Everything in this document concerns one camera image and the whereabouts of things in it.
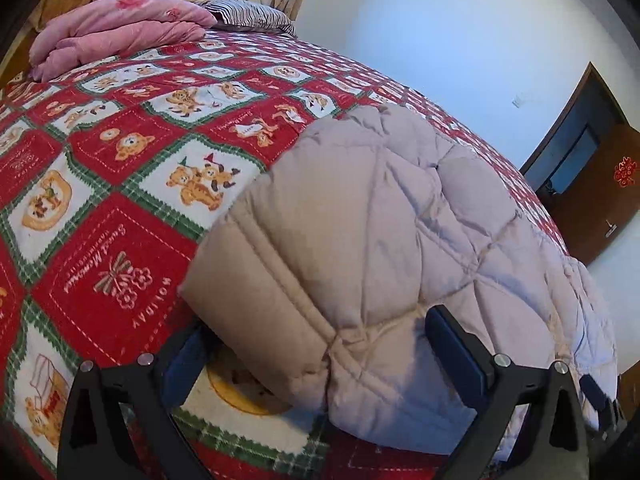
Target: quilted jacket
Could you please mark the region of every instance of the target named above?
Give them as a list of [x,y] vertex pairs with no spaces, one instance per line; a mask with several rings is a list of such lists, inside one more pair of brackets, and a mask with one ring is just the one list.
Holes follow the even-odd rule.
[[435,304],[490,352],[562,359],[616,395],[612,323],[587,269],[484,160],[401,107],[310,125],[213,226],[182,294],[274,394],[382,446],[448,454],[474,418],[424,336]]

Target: pillow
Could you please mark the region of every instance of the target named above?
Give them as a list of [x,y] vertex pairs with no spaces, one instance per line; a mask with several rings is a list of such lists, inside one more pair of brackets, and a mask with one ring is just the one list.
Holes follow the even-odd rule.
[[197,0],[195,3],[216,17],[218,22],[213,28],[232,32],[285,33],[297,38],[289,17],[273,7],[245,0]]

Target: door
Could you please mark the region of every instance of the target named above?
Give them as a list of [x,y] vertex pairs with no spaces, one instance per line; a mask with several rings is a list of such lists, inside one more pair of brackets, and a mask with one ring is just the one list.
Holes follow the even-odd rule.
[[561,194],[548,202],[569,254],[590,264],[640,205],[640,133],[616,124]]

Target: pink blanket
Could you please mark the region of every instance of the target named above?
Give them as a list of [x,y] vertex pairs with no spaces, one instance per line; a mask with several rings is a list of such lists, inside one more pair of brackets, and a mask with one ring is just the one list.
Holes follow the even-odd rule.
[[103,57],[198,40],[215,24],[208,10],[185,0],[96,0],[47,23],[31,45],[32,75],[48,81]]
[[195,23],[131,23],[115,30],[60,40],[47,59],[34,67],[31,76],[36,81],[47,82],[72,68],[105,57],[128,56],[155,46],[199,41],[202,38],[204,38],[204,29]]

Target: bedspread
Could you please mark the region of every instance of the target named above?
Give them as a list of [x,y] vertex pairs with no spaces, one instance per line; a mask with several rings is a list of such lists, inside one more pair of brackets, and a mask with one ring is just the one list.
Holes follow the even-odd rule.
[[[44,478],[55,475],[79,363],[157,351],[190,318],[176,288],[198,241],[241,191],[313,120],[386,102],[475,150],[566,251],[520,173],[482,139],[417,91],[303,41],[211,31],[46,84],[23,75],[9,83],[0,104],[0,396],[5,423]],[[231,480],[321,470],[428,478],[442,462],[327,430],[322,416],[273,397],[228,349],[174,415],[209,469]]]

